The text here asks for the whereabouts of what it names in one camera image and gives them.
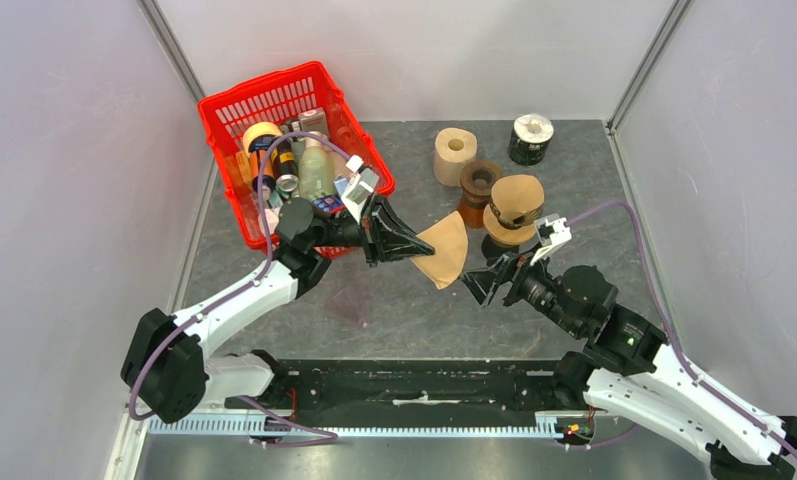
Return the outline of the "light wooden ring holder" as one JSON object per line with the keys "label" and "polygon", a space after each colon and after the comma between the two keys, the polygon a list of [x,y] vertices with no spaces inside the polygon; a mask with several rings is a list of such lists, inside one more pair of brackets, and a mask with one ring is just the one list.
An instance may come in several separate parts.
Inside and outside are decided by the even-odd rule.
{"label": "light wooden ring holder", "polygon": [[492,212],[490,205],[487,205],[483,211],[483,225],[490,237],[502,245],[522,245],[536,235],[535,228],[531,224],[516,229],[504,227]]}

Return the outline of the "brown paper coffee filter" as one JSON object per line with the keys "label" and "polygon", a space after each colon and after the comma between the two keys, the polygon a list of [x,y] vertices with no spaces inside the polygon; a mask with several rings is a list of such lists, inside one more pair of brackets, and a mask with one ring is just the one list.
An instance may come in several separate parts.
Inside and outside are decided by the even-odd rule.
{"label": "brown paper coffee filter", "polygon": [[540,181],[532,175],[518,174],[496,181],[489,206],[503,228],[516,230],[538,220],[544,202],[545,191]]}

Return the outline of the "dark wooden ring holder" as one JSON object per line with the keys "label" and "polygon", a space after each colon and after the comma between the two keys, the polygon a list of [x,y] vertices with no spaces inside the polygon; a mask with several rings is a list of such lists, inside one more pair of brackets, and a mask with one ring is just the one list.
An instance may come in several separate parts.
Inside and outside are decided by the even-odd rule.
{"label": "dark wooden ring holder", "polygon": [[459,186],[465,194],[488,197],[494,184],[502,177],[503,173],[498,165],[490,161],[475,160],[463,167]]}

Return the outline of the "red plastic basket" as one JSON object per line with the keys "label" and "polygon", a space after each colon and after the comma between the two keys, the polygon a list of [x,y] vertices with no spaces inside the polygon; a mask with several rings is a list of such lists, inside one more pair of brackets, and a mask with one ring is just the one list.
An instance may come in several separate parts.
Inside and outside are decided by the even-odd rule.
{"label": "red plastic basket", "polygon": [[247,80],[228,90],[202,99],[198,113],[211,148],[219,176],[245,245],[266,251],[258,226],[253,191],[241,174],[235,156],[243,150],[245,130],[261,121],[280,125],[304,111],[321,108],[326,114],[329,140],[349,154],[360,156],[380,177],[377,192],[384,196],[395,190],[395,180],[368,135],[348,105],[325,66],[309,61]]}

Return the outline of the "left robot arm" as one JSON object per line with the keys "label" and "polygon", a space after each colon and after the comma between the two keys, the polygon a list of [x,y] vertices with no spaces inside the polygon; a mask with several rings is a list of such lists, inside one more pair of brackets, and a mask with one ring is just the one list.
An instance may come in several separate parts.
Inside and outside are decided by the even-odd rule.
{"label": "left robot arm", "polygon": [[359,214],[327,214],[308,200],[291,199],[280,209],[275,233],[278,245],[253,272],[195,305],[171,314],[154,308],[141,317],[120,373],[130,388],[132,419],[174,423],[203,401],[234,397],[278,407],[288,383],[269,354],[214,359],[213,353],[314,288],[331,265],[322,247],[359,248],[371,266],[435,252],[379,194],[365,200]]}

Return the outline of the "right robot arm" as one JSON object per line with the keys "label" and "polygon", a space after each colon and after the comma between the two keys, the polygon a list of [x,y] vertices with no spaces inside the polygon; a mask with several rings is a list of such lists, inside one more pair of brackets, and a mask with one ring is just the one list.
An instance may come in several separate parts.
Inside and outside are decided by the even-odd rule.
{"label": "right robot arm", "polygon": [[617,303],[617,288],[596,267],[552,276],[547,265],[508,253],[460,279],[483,306],[507,285],[505,305],[525,302],[583,341],[555,367],[559,406],[625,417],[707,464],[715,479],[795,476],[796,416],[767,413],[695,367],[664,331]]}

